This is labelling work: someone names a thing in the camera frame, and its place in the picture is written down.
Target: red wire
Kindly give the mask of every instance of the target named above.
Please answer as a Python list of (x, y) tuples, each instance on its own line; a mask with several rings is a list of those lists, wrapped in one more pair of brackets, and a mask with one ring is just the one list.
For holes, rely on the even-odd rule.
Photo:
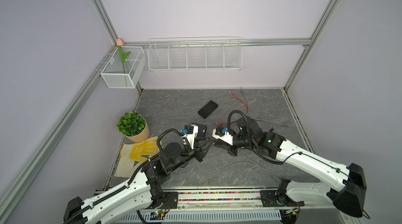
[[(229, 91), (230, 92), (230, 94), (231, 95), (233, 95), (233, 96), (235, 96), (238, 100), (240, 100), (241, 102), (243, 102), (243, 104), (246, 106), (246, 108), (247, 108), (247, 113), (249, 113), (249, 107), (247, 106), (247, 104), (243, 101), (243, 100), (241, 100), (241, 99), (239, 99), (236, 95), (234, 95), (233, 94), (233, 92), (231, 92), (231, 91)], [(225, 126), (225, 125), (227, 125), (228, 123), (219, 123), (219, 124), (217, 124), (217, 126)]]

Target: table surface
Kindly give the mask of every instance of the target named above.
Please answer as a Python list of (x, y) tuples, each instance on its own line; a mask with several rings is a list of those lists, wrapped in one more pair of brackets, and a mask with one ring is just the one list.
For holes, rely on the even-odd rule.
[[(230, 90), (249, 105), (249, 116), (258, 121), (263, 131), (275, 127), (274, 132), (304, 147), (299, 130), (281, 89)], [(218, 108), (206, 119), (198, 115), (210, 100)], [(169, 128), (183, 129), (185, 124), (207, 125), (205, 136), (211, 136), (216, 123), (227, 122), (229, 112), (246, 113), (244, 104), (229, 90), (144, 90), (137, 111), (146, 119), (151, 136), (158, 136)], [(163, 137), (163, 146), (182, 140), (174, 133)], [(127, 178), (113, 176), (113, 187)], [(171, 179), (163, 186), (264, 186), (277, 187), (282, 179), (298, 182), (318, 182), (318, 179), (289, 164), (274, 165), (262, 160), (252, 151), (238, 150), (238, 156), (230, 156), (226, 150), (212, 146), (203, 162), (193, 159), (189, 164), (171, 173)]]

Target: beige flower pot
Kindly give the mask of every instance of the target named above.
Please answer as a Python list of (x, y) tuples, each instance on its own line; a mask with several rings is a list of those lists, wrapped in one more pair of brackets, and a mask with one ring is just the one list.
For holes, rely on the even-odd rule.
[(140, 143), (143, 142), (144, 140), (149, 138), (149, 127), (148, 127), (148, 122), (145, 125), (144, 130), (137, 134), (136, 136), (126, 136), (129, 140), (133, 141), (134, 143)]

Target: green artificial plant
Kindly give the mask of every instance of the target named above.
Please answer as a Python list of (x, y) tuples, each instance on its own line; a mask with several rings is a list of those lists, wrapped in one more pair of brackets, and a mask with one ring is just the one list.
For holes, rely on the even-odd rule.
[(138, 113), (138, 111), (126, 112), (118, 121), (117, 128), (125, 136), (136, 136), (140, 134), (147, 121)]
[(121, 46), (117, 46), (117, 48), (119, 49), (119, 52), (120, 52), (121, 64), (123, 65), (123, 73), (125, 73), (125, 70), (124, 70), (124, 61), (126, 60), (126, 58), (128, 57), (128, 55), (130, 55), (131, 51), (128, 51), (128, 52), (126, 52), (126, 53), (123, 53), (123, 50), (121, 49)]

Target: white wire basket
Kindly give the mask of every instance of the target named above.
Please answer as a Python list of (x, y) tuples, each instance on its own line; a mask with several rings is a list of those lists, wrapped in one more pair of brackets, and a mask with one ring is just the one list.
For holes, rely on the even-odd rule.
[(124, 53), (131, 52), (124, 61), (125, 72), (116, 48), (100, 74), (110, 88), (135, 88), (146, 63), (144, 50), (139, 46), (122, 46), (121, 49)]
[(159, 71), (221, 71), (242, 68), (240, 39), (161, 41), (150, 39), (149, 69)]

